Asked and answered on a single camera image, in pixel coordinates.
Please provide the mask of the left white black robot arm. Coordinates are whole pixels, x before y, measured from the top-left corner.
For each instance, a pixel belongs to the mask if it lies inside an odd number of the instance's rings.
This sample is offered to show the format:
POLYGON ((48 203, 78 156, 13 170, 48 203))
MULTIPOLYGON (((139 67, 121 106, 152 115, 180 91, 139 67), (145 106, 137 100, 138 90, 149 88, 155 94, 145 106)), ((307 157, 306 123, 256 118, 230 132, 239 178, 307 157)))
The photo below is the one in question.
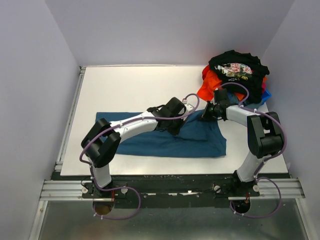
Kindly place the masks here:
POLYGON ((96 121, 80 144, 80 161, 89 165, 95 183, 93 191, 101 198, 110 194, 112 177, 109 163, 122 142, 156 130, 177 135, 194 110, 195 107, 186 99, 173 97, 167 104, 150 107, 133 117, 116 121, 101 118, 96 121))

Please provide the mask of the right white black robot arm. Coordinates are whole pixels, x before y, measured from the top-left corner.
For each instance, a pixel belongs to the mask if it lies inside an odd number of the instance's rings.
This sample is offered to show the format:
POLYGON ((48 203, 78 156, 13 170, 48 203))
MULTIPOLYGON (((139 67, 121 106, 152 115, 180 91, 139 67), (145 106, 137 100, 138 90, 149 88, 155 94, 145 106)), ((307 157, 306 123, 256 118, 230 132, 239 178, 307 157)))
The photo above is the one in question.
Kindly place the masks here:
POLYGON ((249 152, 242 165, 234 171, 230 191, 241 196, 257 182, 257 176, 270 159, 282 154, 287 137, 276 112, 260 112, 243 105, 231 103, 226 89, 213 93, 202 114, 205 121, 233 121, 247 128, 249 152))

